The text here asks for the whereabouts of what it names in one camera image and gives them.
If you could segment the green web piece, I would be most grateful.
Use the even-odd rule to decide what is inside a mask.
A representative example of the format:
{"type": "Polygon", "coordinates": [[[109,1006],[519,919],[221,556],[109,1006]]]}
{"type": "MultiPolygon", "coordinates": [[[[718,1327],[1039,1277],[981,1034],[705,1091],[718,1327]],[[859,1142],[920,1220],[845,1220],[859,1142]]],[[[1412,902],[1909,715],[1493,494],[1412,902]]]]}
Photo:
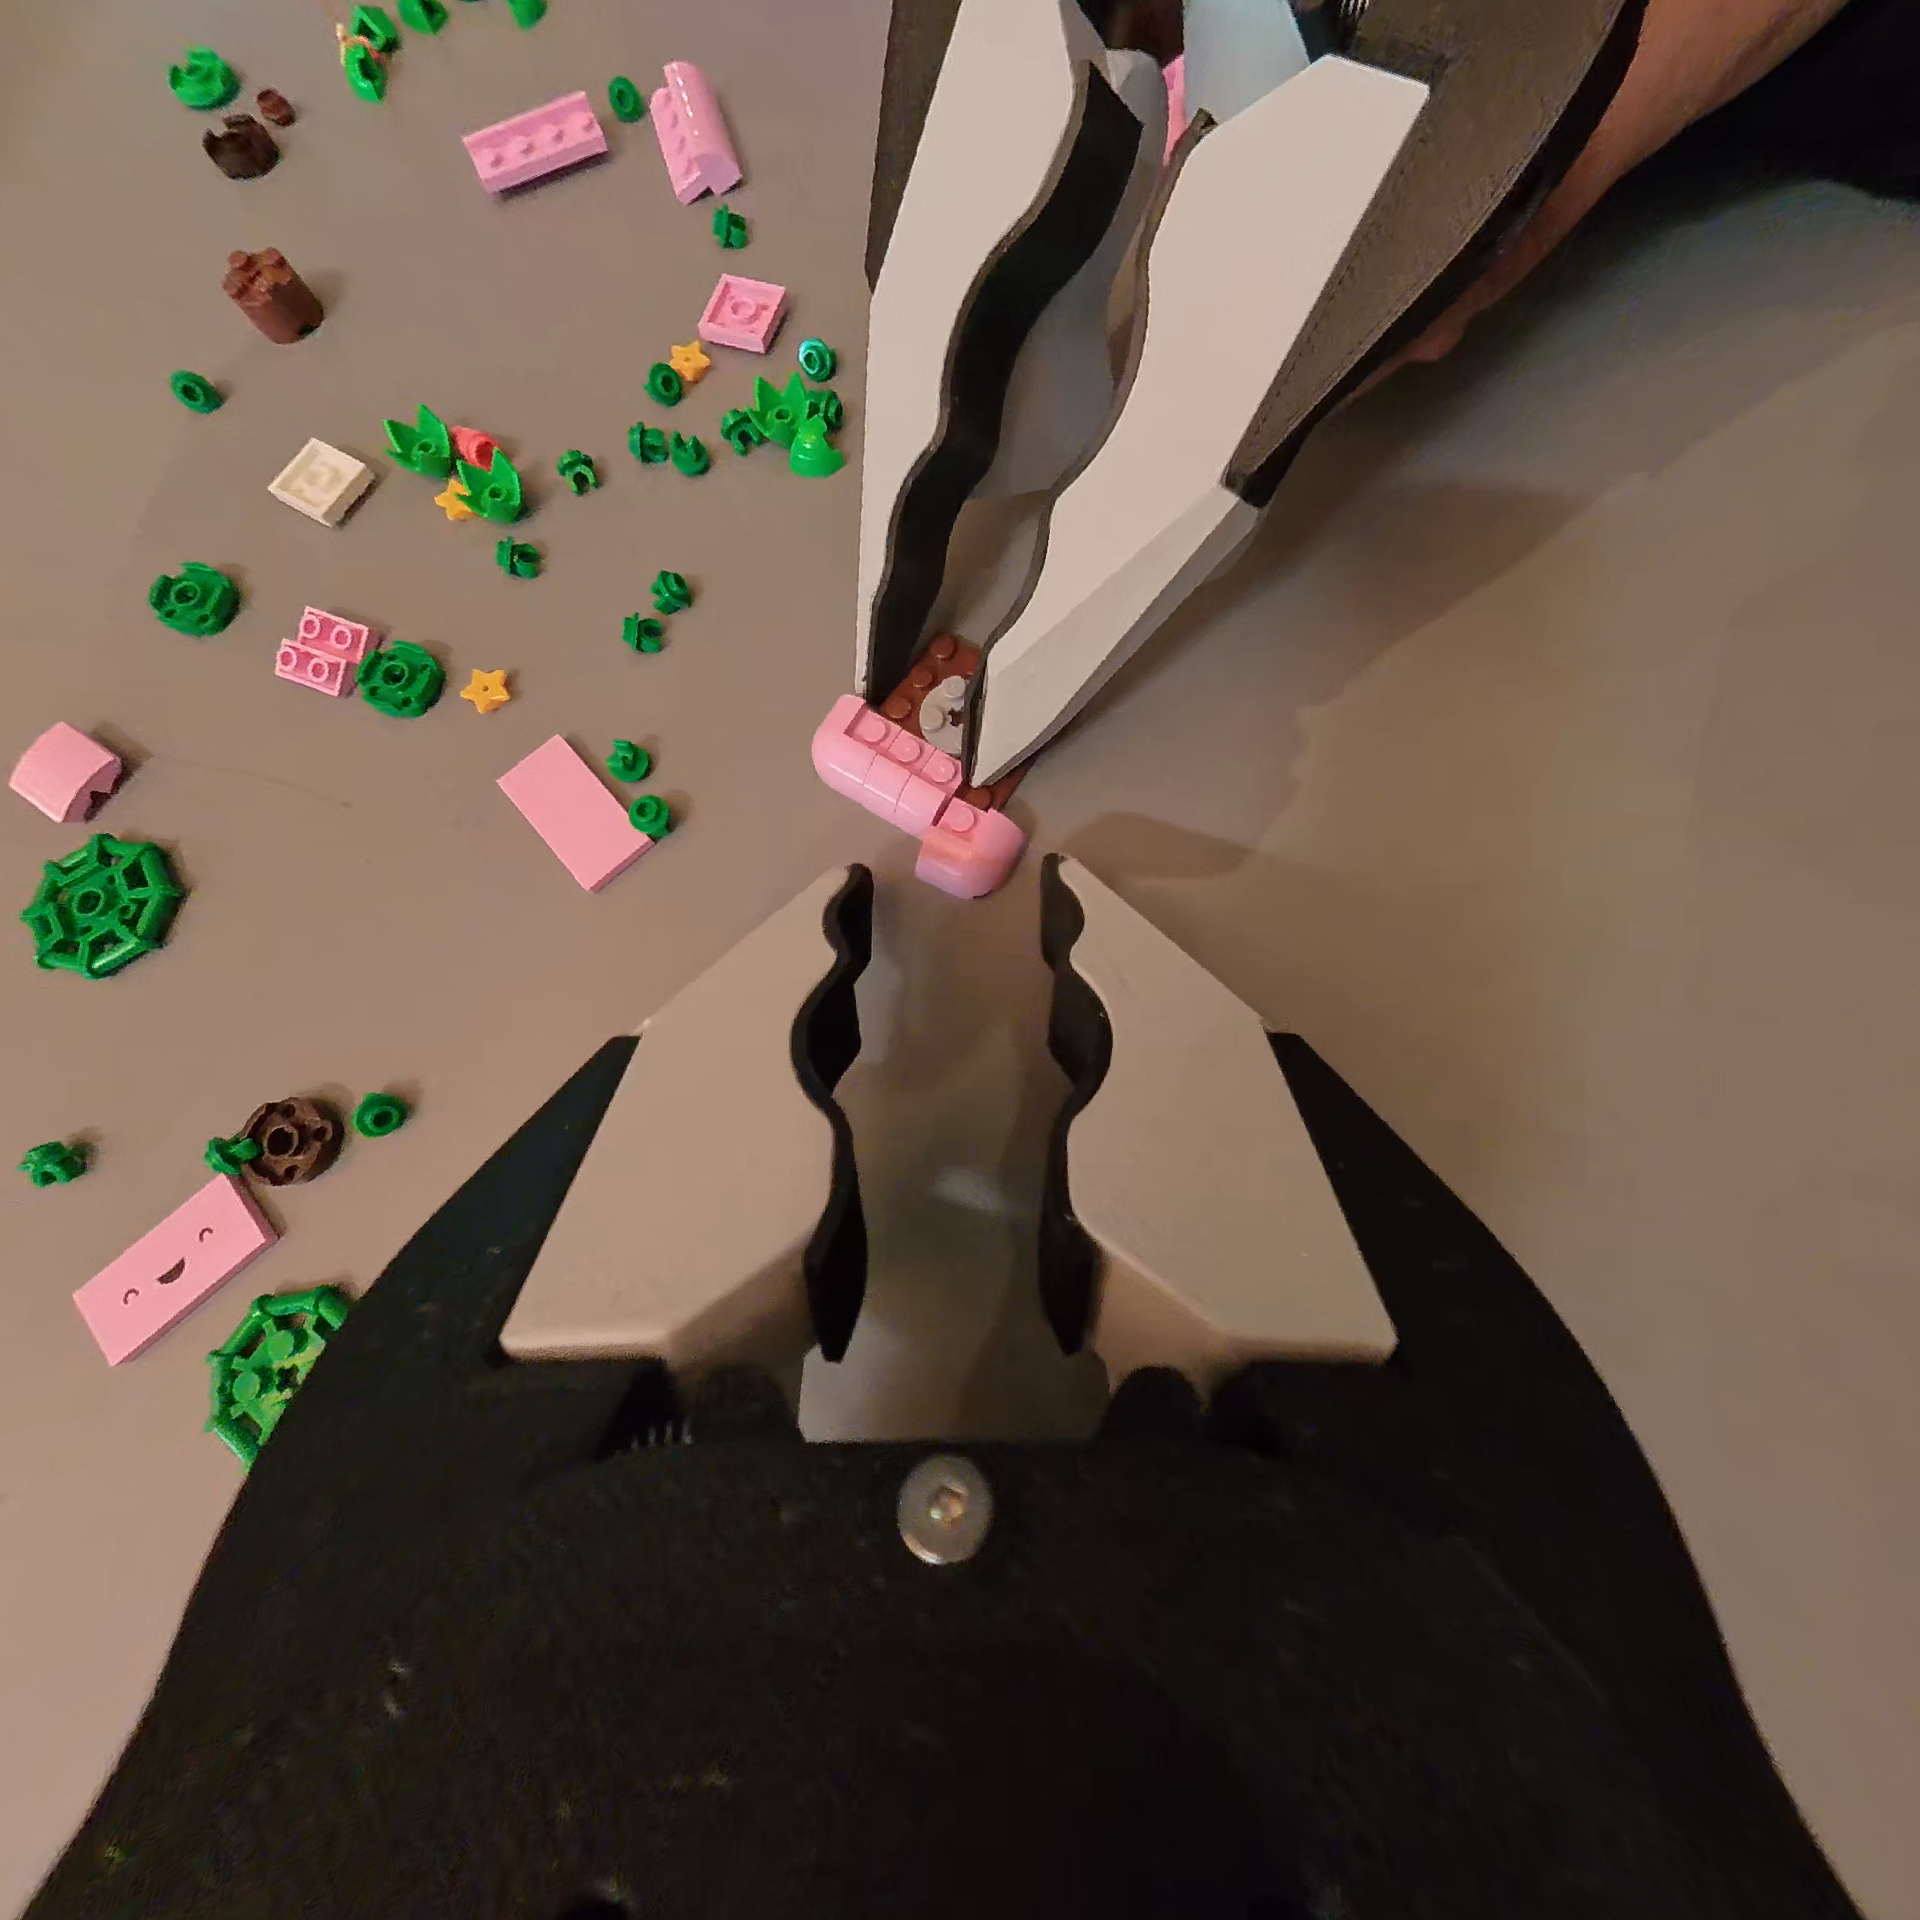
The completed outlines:
{"type": "Polygon", "coordinates": [[[183,898],[163,845],[95,831],[40,866],[20,919],[39,970],[105,979],[165,946],[183,898]]]}
{"type": "Polygon", "coordinates": [[[209,1402],[206,1430],[251,1470],[286,1406],[311,1374],[352,1310],[343,1286],[261,1294],[207,1354],[209,1402]]]}

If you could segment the brown square plate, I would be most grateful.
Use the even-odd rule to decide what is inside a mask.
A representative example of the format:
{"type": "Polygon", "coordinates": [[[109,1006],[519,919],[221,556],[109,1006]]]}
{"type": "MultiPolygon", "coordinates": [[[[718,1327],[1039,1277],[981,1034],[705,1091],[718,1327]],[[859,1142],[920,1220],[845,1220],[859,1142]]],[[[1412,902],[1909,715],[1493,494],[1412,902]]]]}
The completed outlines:
{"type": "Polygon", "coordinates": [[[879,702],[877,714],[903,732],[923,739],[919,726],[923,693],[950,675],[972,678],[973,684],[981,659],[981,648],[964,638],[950,632],[927,638],[919,659],[899,685],[879,702]]]}

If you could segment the person's right hand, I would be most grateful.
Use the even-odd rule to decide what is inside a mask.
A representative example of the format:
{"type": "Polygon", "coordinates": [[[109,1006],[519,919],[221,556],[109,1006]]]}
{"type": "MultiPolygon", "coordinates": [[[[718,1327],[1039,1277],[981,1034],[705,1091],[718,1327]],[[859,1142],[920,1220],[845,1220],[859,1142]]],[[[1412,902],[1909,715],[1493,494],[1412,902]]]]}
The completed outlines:
{"type": "Polygon", "coordinates": [[[1557,251],[1605,195],[1694,122],[1728,106],[1806,46],[1840,3],[1651,3],[1638,51],[1595,133],[1493,262],[1412,342],[1360,384],[1447,357],[1480,312],[1557,251]]]}

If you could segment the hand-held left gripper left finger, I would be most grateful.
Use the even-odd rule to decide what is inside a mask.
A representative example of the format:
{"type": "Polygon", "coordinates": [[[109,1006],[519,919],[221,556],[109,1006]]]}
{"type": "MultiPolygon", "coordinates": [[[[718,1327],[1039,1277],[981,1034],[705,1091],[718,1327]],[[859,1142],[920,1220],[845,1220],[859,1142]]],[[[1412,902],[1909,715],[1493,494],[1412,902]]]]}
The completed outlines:
{"type": "Polygon", "coordinates": [[[789,1422],[840,1360],[868,1234],[836,1083],[872,876],[829,869],[649,1015],[501,1330],[509,1360],[659,1360],[685,1403],[755,1370],[789,1422]]]}

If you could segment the large pink smooth tile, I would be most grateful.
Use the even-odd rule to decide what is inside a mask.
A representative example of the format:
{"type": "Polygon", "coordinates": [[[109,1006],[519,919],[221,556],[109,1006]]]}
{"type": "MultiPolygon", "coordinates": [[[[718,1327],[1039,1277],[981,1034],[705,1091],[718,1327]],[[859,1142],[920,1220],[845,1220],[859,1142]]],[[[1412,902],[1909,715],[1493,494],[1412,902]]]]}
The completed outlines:
{"type": "Polygon", "coordinates": [[[620,803],[565,734],[523,755],[496,786],[588,894],[630,869],[671,828],[669,807],[654,796],[639,797],[635,826],[632,805],[620,803]]]}

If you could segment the brown round plate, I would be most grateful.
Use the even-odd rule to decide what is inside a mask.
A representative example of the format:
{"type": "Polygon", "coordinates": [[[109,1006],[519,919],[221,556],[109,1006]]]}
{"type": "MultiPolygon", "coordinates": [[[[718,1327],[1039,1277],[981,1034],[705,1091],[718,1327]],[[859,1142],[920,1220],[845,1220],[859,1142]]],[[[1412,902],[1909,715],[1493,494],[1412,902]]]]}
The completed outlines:
{"type": "Polygon", "coordinates": [[[247,1172],[265,1187],[309,1183],[332,1167],[344,1144],[344,1119],[321,1096],[288,1094],[251,1112],[247,1172]]]}

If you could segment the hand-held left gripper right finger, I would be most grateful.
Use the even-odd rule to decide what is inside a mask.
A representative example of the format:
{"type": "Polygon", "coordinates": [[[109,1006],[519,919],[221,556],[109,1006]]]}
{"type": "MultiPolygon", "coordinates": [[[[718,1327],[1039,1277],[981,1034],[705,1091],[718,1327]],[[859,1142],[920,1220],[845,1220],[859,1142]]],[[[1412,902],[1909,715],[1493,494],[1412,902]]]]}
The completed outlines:
{"type": "Polygon", "coordinates": [[[1043,863],[1047,1138],[1039,1294],[1105,1387],[1158,1371],[1200,1402],[1263,1360],[1383,1363],[1398,1344],[1272,1035],[1073,858],[1043,863]]]}

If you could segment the scattered small green clips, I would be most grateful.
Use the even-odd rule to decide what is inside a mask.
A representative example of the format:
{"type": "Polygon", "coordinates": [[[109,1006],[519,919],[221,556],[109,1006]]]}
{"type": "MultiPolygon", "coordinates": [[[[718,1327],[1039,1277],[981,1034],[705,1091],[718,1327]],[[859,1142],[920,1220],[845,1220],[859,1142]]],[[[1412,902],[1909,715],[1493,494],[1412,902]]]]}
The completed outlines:
{"type": "MultiPolygon", "coordinates": [[[[711,216],[711,230],[723,248],[741,248],[750,228],[747,222],[733,213],[727,202],[720,202],[711,216]]],[[[696,342],[673,346],[663,364],[649,368],[646,390],[659,400],[678,403],[687,384],[700,382],[708,368],[708,357],[696,342]]],[[[752,407],[733,407],[723,416],[720,437],[736,452],[752,452],[765,443],[765,432],[752,407]]],[[[711,450],[696,437],[671,435],[645,421],[635,422],[629,435],[630,452],[639,464],[671,464],[684,475],[702,475],[708,470],[711,450]]],[[[588,452],[567,448],[557,459],[557,479],[569,496],[588,496],[600,487],[600,475],[588,452]]],[[[537,574],[540,557],[528,541],[505,536],[496,544],[496,563],[513,578],[531,578],[537,574]]],[[[635,655],[655,655],[665,647],[665,621],[687,610],[693,592],[687,578],[665,566],[655,574],[652,587],[652,613],[629,613],[622,616],[622,643],[635,655]]],[[[607,755],[607,772],[620,784],[639,784],[654,772],[654,757],[637,740],[617,739],[607,755]]],[[[660,839],[671,831],[673,812],[669,799],[639,792],[627,805],[630,828],[660,839]]]]}

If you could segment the brown round brick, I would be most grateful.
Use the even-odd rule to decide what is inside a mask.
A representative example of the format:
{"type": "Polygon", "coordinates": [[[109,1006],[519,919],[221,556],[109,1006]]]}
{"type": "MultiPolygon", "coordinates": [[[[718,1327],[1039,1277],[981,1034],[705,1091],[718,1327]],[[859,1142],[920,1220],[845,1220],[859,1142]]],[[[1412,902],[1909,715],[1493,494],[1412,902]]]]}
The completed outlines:
{"type": "Polygon", "coordinates": [[[325,303],[275,246],[230,251],[223,294],[275,346],[296,346],[325,322],[325,303]]]}

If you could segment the pink studded plate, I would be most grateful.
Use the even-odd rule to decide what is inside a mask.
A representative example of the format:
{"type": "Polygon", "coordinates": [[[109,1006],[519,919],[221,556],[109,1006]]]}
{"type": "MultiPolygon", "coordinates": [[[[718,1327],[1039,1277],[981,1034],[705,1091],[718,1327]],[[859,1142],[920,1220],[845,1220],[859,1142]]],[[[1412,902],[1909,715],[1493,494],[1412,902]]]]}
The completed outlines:
{"type": "Polygon", "coordinates": [[[588,91],[576,88],[463,134],[465,157],[486,195],[535,186],[607,155],[607,133],[588,91]]]}

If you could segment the white square tile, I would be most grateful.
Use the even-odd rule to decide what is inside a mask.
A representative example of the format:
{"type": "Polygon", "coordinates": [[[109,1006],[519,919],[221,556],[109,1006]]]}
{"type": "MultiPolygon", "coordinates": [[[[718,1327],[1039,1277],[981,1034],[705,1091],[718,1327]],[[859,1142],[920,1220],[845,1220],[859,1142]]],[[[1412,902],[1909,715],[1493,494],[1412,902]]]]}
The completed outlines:
{"type": "Polygon", "coordinates": [[[270,494],[309,520],[340,527],[374,479],[367,461],[321,438],[309,438],[270,479],[270,494]]]}

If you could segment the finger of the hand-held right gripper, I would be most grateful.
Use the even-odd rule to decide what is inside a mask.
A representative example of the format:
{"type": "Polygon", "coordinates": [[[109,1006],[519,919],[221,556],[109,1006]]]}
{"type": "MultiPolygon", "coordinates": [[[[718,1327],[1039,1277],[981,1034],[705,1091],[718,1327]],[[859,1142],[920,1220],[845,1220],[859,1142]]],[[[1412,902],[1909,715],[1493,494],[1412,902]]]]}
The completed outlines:
{"type": "Polygon", "coordinates": [[[900,682],[953,527],[995,469],[1047,487],[1047,429],[1007,427],[1148,187],[1148,30],[1128,5],[893,5],[865,277],[854,690],[900,682]]]}
{"type": "Polygon", "coordinates": [[[981,784],[1047,744],[1257,525],[1230,459],[1427,98],[1419,80],[1321,56],[1197,133],[1165,181],[1111,416],[987,645],[981,784]]]}

